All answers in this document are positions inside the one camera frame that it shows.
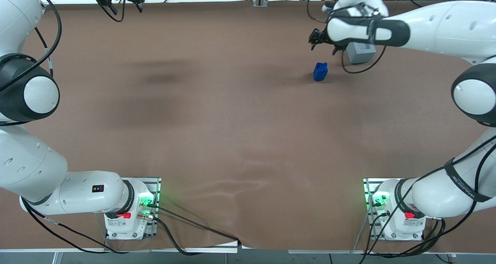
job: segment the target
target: blue object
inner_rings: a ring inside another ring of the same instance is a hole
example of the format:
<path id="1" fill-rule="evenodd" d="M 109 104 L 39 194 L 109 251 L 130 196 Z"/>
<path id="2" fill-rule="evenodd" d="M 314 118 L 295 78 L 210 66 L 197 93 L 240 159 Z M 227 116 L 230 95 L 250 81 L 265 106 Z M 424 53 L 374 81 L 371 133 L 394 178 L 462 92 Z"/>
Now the blue object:
<path id="1" fill-rule="evenodd" d="M 313 70 L 313 80 L 316 82 L 321 82 L 326 78 L 327 72 L 327 62 L 318 62 Z"/>

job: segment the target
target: floor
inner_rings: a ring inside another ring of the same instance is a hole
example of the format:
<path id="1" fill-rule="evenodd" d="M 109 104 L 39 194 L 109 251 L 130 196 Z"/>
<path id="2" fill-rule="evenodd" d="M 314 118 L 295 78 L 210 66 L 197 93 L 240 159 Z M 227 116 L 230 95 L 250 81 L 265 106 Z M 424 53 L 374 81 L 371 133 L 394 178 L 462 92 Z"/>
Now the floor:
<path id="1" fill-rule="evenodd" d="M 0 253 L 0 264 L 50 264 L 53 253 Z M 203 254 L 186 257 L 179 253 L 131 253 L 126 255 L 92 255 L 64 253 L 61 264 L 357 264 L 361 255 L 289 254 L 286 250 L 239 250 L 237 254 Z M 490 264 L 496 255 L 457 255 L 458 264 Z M 403 259 L 367 257 L 363 264 L 443 264 L 434 255 Z"/>

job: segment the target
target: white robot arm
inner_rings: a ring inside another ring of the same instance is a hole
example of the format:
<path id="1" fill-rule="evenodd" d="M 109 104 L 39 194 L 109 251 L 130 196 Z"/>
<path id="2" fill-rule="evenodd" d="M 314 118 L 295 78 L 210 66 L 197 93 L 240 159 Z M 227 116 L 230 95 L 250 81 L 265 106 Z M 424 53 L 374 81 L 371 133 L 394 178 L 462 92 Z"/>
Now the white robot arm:
<path id="1" fill-rule="evenodd" d="M 390 179 L 374 194 L 379 214 L 393 214 L 386 226 L 388 240 L 415 240 L 425 227 L 425 216 L 452 217 L 496 206 L 496 3 L 450 1 L 388 17 L 382 0 L 339 0 L 322 11 L 329 18 L 324 31 L 315 29 L 309 43 L 330 43 L 344 50 L 351 42 L 389 45 L 460 57 L 473 66 L 452 84 L 456 106 L 468 117 L 491 126 L 465 153 L 444 168 L 418 180 Z M 477 146 L 482 148 L 464 157 Z M 478 191 L 474 191 L 478 166 Z M 380 219 L 384 225 L 389 217 Z"/>
<path id="2" fill-rule="evenodd" d="M 114 172 L 68 172 L 65 158 L 23 126 L 50 116 L 60 101 L 40 66 L 8 85 L 36 62 L 21 50 L 41 16 L 40 0 L 0 0 L 0 187 L 44 215 L 105 213 L 115 239 L 141 239 L 150 218 L 145 205 L 154 202 L 144 183 Z"/>

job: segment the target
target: red button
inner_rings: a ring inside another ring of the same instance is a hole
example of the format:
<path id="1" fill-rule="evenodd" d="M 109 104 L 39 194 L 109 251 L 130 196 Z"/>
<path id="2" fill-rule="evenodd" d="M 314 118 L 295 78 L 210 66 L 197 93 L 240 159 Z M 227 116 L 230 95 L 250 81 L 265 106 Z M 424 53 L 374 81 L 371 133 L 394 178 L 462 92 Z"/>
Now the red button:
<path id="1" fill-rule="evenodd" d="M 117 216 L 122 216 L 123 218 L 131 218 L 131 213 L 117 214 Z"/>
<path id="2" fill-rule="evenodd" d="M 410 212 L 406 212 L 405 213 L 405 218 L 415 218 L 415 214 L 414 213 L 410 213 Z"/>

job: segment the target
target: gray box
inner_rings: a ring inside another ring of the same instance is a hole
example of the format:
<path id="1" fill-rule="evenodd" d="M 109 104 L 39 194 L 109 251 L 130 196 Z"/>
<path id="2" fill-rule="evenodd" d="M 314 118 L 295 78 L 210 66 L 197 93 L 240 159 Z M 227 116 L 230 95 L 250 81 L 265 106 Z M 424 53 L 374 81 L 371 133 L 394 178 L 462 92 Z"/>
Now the gray box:
<path id="1" fill-rule="evenodd" d="M 346 52 L 351 64 L 369 62 L 375 55 L 375 46 L 367 43 L 349 43 Z"/>

